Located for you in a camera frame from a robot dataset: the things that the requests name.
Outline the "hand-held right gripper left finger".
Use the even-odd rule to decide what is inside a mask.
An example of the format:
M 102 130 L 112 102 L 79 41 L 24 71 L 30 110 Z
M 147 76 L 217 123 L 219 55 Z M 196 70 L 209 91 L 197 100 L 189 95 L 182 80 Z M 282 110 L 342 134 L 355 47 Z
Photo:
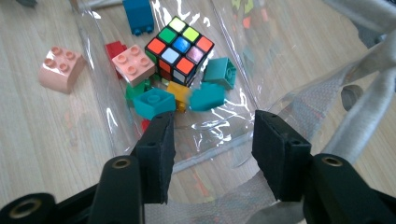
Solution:
M 155 116 L 132 153 L 109 160 L 88 224 L 144 224 L 147 203 L 166 203 L 175 151 L 174 114 Z

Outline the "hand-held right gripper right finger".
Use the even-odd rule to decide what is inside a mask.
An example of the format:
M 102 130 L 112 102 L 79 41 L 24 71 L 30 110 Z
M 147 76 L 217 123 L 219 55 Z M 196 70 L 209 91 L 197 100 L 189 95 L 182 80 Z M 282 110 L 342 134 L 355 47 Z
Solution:
M 396 224 L 396 198 L 371 189 L 345 159 L 310 150 L 281 117 L 255 112 L 252 155 L 276 199 L 303 201 L 308 224 Z

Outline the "cyan toy brick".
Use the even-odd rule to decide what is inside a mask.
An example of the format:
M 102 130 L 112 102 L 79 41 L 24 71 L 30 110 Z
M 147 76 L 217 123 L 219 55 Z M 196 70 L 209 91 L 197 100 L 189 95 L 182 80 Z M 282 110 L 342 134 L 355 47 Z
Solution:
M 134 109 L 144 119 L 153 119 L 163 112 L 175 111 L 176 98 L 170 92 L 153 88 L 134 98 Z
M 190 108 L 193 111 L 207 111 L 223 105 L 225 89 L 216 83 L 204 82 L 200 89 L 194 89 L 190 96 Z

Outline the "clear plastic bag white trim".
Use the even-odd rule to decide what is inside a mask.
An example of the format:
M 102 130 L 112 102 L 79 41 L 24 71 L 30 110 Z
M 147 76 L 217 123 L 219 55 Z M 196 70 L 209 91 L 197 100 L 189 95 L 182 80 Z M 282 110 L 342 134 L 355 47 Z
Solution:
M 149 0 L 158 34 L 175 16 L 228 57 L 234 88 L 223 105 L 175 114 L 169 200 L 149 223 L 297 223 L 300 203 L 276 199 L 251 153 L 255 112 L 271 112 L 316 154 L 355 162 L 396 141 L 396 4 L 389 0 Z M 349 111 L 341 90 L 363 94 Z

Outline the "orange toy brick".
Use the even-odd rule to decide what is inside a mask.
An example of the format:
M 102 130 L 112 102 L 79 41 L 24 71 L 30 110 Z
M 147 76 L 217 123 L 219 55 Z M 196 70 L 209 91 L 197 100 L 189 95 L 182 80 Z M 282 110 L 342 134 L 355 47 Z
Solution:
M 175 95 L 177 111 L 185 112 L 190 104 L 191 89 L 170 81 L 166 90 Z

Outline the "large pink toy brick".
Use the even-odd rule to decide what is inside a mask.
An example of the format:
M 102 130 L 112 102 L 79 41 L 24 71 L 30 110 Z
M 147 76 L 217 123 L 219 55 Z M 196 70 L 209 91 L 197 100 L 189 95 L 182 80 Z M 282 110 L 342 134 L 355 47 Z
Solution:
M 53 46 L 39 69 L 38 81 L 45 88 L 70 94 L 84 66 L 80 53 Z

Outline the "small pink toy brick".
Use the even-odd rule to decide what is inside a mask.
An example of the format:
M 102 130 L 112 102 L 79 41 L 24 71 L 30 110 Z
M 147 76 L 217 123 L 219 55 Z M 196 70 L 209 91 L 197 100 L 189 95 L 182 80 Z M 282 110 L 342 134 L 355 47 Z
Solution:
M 116 70 L 135 87 L 155 73 L 155 64 L 137 45 L 133 45 L 112 59 Z

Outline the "teal green toy brick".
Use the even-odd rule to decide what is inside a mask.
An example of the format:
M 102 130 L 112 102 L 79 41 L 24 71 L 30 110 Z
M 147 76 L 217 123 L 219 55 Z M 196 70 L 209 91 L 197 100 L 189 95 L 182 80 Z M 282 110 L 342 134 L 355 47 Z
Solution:
M 228 57 L 211 59 L 205 68 L 203 82 L 211 82 L 232 90 L 236 79 L 236 68 Z

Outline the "dark blue toy brick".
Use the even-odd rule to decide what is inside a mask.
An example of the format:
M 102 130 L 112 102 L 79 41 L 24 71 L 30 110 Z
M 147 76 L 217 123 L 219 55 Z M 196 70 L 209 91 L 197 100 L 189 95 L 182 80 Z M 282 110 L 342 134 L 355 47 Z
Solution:
M 133 35 L 151 34 L 154 31 L 149 0 L 122 0 L 122 5 Z

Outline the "multicoloured puzzle cube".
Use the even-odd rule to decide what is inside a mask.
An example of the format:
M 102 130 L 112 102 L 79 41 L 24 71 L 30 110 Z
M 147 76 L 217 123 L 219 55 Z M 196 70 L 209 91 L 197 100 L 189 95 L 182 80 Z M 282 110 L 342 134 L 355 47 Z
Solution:
M 145 46 L 160 77 L 189 87 L 215 43 L 175 16 Z

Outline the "dark round table disc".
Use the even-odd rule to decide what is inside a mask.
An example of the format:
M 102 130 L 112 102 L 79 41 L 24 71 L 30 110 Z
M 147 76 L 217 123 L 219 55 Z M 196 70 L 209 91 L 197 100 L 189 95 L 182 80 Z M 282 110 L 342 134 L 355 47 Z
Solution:
M 360 99 L 363 89 L 358 85 L 347 85 L 341 90 L 341 101 L 345 111 L 349 111 Z

